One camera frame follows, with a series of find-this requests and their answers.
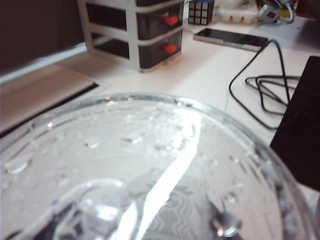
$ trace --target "glass bowl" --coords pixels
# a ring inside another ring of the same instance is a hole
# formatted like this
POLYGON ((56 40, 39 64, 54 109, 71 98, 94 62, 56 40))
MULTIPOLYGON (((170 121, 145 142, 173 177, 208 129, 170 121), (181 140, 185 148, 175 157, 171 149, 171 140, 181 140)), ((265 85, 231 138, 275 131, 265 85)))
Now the glass bowl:
POLYGON ((73 101, 1 141, 1 237, 311 240, 296 181, 236 120, 197 101, 73 101))

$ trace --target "black object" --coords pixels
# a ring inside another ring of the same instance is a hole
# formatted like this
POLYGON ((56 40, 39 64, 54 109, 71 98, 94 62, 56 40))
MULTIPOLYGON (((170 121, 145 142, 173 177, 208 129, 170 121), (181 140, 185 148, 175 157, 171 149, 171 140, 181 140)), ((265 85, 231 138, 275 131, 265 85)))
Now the black object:
POLYGON ((309 7, 315 19, 320 24, 320 1, 319 0, 304 0, 306 5, 309 7))
MULTIPOLYGON (((249 65, 258 57, 258 55, 270 44, 270 43, 274 43, 276 45, 276 48, 278 50, 278 54, 279 54, 279 58, 280 58, 280 65, 281 65, 281 71, 282 71, 282 75, 269 75, 267 76, 267 78, 282 78, 283 79, 283 86, 285 89, 285 94, 286 94, 286 100, 287 102, 290 102, 290 93, 289 93, 289 86, 288 86, 288 76, 286 75, 286 71, 285 71, 285 65, 284 65, 284 59, 282 56, 282 52, 281 52, 281 48, 279 43, 276 40, 269 40, 266 42, 266 44, 261 47, 261 49, 253 56, 253 58, 242 68, 242 70, 230 81, 229 83, 229 93, 231 95, 231 97, 233 97, 234 100, 237 101, 238 104, 240 104, 241 107, 243 107, 243 109, 251 115, 251 117, 253 117, 257 122, 259 122, 262 126, 264 126, 267 129, 270 130, 275 130, 278 129, 278 127, 276 126, 270 126, 267 123, 265 123, 262 119, 260 119, 259 117, 257 117, 253 111, 251 111, 238 97, 235 96, 235 94, 232 91, 232 84, 235 82, 235 80, 244 72, 244 70, 247 69, 247 67, 249 67, 249 65)), ((270 113, 269 111, 267 111, 264 108, 264 103, 263 103, 263 96, 265 95, 265 92, 262 91, 258 81, 258 78, 260 78, 260 76, 256 77, 256 87, 257 90, 260 93, 260 101, 261 101, 261 105, 262 105, 262 109, 268 113, 270 113)))
POLYGON ((320 191, 320 56, 310 56, 271 148, 296 180, 320 191))
POLYGON ((267 44, 268 38, 231 31, 205 28, 193 36, 194 40, 225 45, 234 48, 259 51, 267 44))

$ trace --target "water droplet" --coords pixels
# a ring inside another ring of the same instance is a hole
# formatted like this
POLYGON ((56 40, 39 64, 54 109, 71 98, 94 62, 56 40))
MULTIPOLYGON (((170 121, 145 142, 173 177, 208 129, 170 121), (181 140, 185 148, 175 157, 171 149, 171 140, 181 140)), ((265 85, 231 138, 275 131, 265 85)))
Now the water droplet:
POLYGON ((238 202, 238 196, 233 191, 229 191, 225 193, 223 195, 223 198, 227 203, 230 203, 230 204, 235 204, 236 202, 238 202))
POLYGON ((138 136, 138 137, 135 137, 135 138, 121 138, 121 140, 124 141, 124 142, 131 143, 131 144, 137 144, 137 143, 140 143, 143 140, 143 137, 142 136, 138 136))
POLYGON ((236 164, 240 163, 240 159, 239 158, 234 158, 233 156, 229 156, 229 160, 232 162, 235 162, 236 164))
POLYGON ((67 178, 65 174, 61 174, 56 178, 56 183, 59 187, 66 185, 70 180, 67 178))
POLYGON ((53 124, 52 122, 49 122, 49 123, 47 124, 47 129, 48 129, 48 130, 52 130, 53 126, 54 126, 54 124, 53 124))
POLYGON ((89 138, 85 142, 85 146, 87 146, 90 149, 95 149, 95 148, 99 147, 100 144, 101 144, 101 140, 99 140, 95 137, 89 138))
POLYGON ((4 164, 4 171, 8 174, 18 174, 24 171, 32 162, 30 154, 18 156, 4 164))
POLYGON ((232 185, 237 189, 241 189, 244 186, 244 184, 241 181, 235 179, 232 181, 232 185))

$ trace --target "black cable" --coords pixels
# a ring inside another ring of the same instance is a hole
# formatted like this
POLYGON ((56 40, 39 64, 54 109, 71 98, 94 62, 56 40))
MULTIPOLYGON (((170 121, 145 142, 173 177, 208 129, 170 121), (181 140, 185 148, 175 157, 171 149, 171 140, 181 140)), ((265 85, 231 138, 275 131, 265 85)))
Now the black cable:
MULTIPOLYGON (((273 126, 269 126, 268 124, 266 124, 264 121, 262 121, 259 117, 257 117, 251 110, 248 109, 248 107, 246 107, 233 93, 232 91, 232 84, 234 83, 234 81, 239 77, 239 75, 241 75, 244 70, 257 58, 257 56, 270 44, 270 43, 274 43, 276 45, 276 48, 278 50, 278 54, 279 54, 279 58, 280 58, 280 64, 281 64, 281 71, 282 71, 282 75, 260 75, 260 76, 256 76, 256 77, 247 77, 245 79, 245 83, 255 89, 256 91, 258 91, 259 96, 260 96, 260 104, 261 107, 263 109, 263 111, 269 113, 269 114, 273 114, 273 115, 281 115, 283 116, 284 113, 283 112, 276 112, 276 111, 271 111, 266 109, 265 104, 264 104, 264 96, 276 101, 277 103, 288 107, 289 103, 290 103, 290 93, 289 93, 289 89, 291 90, 295 90, 298 91, 300 93, 305 93, 308 94, 309 96, 313 96, 313 97, 317 97, 320 100, 320 94, 317 92, 317 88, 313 86, 313 84, 311 84, 310 82, 299 82, 299 84, 303 84, 303 85, 308 85, 308 88, 311 90, 305 90, 305 89, 296 89, 293 86, 288 85, 288 81, 299 81, 300 77, 299 76, 287 76, 286 72, 285 72, 285 66, 284 66, 284 60, 283 60, 283 56, 282 56, 282 52, 281 52, 281 48, 278 44, 277 41, 275 40, 269 40, 254 56, 253 58, 244 66, 244 68, 231 80, 230 84, 229 84, 229 92, 231 94, 231 96, 233 97, 234 100, 236 100, 242 107, 243 109, 249 113, 256 121, 258 121, 261 125, 263 125, 265 128, 270 129, 270 130, 276 130, 279 127, 273 127, 273 126), (285 96, 286 96, 286 102, 283 101, 277 94, 275 94, 271 89, 269 89, 266 84, 271 84, 271 85, 276 85, 276 86, 280 86, 280 87, 284 87, 285 89, 285 96)), ((296 124, 295 124, 295 119, 301 117, 302 115, 304 116, 310 116, 310 115, 315 115, 314 117, 311 118, 311 122, 314 121, 314 118, 317 118, 318 116, 320 116, 320 110, 317 111, 308 111, 309 106, 308 105, 301 105, 298 106, 296 105, 291 105, 290 106, 291 111, 288 112, 288 114, 290 115, 290 123, 292 124, 293 128, 297 128, 296 124)), ((289 122, 284 122, 281 124, 281 127, 287 126, 289 124, 289 122)))
MULTIPOLYGON (((270 111, 270 110, 266 109, 266 107, 264 105, 263 96, 267 96, 270 99, 278 102, 279 104, 284 105, 285 107, 287 107, 288 103, 284 102, 272 90, 270 90, 264 83, 277 85, 277 86, 280 86, 280 87, 284 87, 285 85, 283 83, 279 83, 279 82, 276 82, 274 80, 272 81, 272 80, 265 80, 265 79, 281 80, 282 76, 280 76, 280 75, 260 75, 260 76, 257 76, 257 77, 247 77, 244 82, 248 86, 250 86, 251 88, 257 90, 260 93, 261 107, 265 112, 270 113, 270 114, 275 114, 275 115, 284 115, 283 112, 274 112, 274 111, 270 111), (255 80, 256 86, 254 86, 253 84, 251 84, 249 82, 249 80, 252 80, 252 79, 255 80)), ((287 76, 287 80, 298 81, 299 79, 300 79, 299 76, 287 76)), ((295 90, 296 88, 288 85, 288 89, 295 90)))
MULTIPOLYGON (((258 121, 261 125, 263 125, 265 128, 270 129, 270 130, 276 130, 278 129, 278 127, 273 127, 273 126, 269 126, 268 124, 266 124, 264 121, 262 121, 259 117, 257 117, 252 111, 249 110, 249 108, 247 108, 232 92, 232 84, 234 83, 234 81, 244 72, 244 70, 247 69, 247 67, 257 58, 257 56, 270 44, 270 43, 274 43, 276 45, 276 48, 278 50, 278 54, 279 54, 279 58, 280 58, 280 64, 281 64, 281 72, 282 75, 280 76, 283 79, 284 82, 284 88, 285 88, 285 94, 286 94, 286 99, 287 102, 290 102, 290 93, 289 93, 289 87, 288 87, 288 80, 287 80, 287 76, 286 76, 286 71, 285 71, 285 65, 284 65, 284 60, 283 60, 283 56, 282 56, 282 52, 281 52, 281 48, 279 46, 279 43, 273 39, 269 40, 266 44, 264 44, 261 49, 253 56, 253 58, 244 66, 244 68, 231 80, 230 84, 229 84, 229 92, 231 94, 231 96, 233 97, 234 100, 236 100, 238 102, 238 104, 240 104, 244 110, 246 110, 247 113, 249 113, 256 121, 258 121)), ((258 85, 258 90, 260 92, 260 99, 261 96, 263 96, 263 93, 261 93, 261 88, 258 85)))

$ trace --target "white desk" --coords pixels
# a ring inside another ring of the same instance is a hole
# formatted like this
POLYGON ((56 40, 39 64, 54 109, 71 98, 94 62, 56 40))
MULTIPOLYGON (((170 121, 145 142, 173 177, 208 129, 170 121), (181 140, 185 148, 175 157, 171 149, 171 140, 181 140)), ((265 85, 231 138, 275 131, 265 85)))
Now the white desk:
MULTIPOLYGON (((237 102, 229 95, 228 85, 231 79, 254 56, 254 52, 226 46, 214 45, 193 40, 193 34, 204 26, 187 24, 187 15, 184 17, 184 31, 182 39, 182 55, 167 65, 161 66, 149 73, 139 73, 104 60, 90 57, 85 52, 46 67, 58 73, 80 76, 79 84, 95 82, 100 86, 82 95, 80 98, 90 96, 109 95, 120 92, 149 92, 184 96, 211 105, 244 124, 265 144, 269 145, 275 131, 267 130, 247 114, 237 102)), ((260 35, 276 39, 282 48, 286 73, 300 76, 304 66, 311 55, 320 55, 319 25, 297 17, 290 25, 245 25, 233 23, 211 23, 207 27, 260 35)), ((39 71, 28 74, 32 79, 39 71)), ((262 74, 280 74, 280 61, 274 45, 270 45, 261 56, 246 70, 234 83, 234 93, 247 104, 258 116, 269 124, 277 126, 280 117, 269 116, 260 107, 259 96, 256 92, 245 86, 244 79, 249 76, 262 74)), ((46 76, 38 79, 45 81, 46 76)), ((60 83, 56 88, 63 89, 60 83)), ((276 109, 283 108, 272 102, 267 105, 276 109)), ((303 187, 303 192, 312 207, 316 204, 319 194, 303 187)))

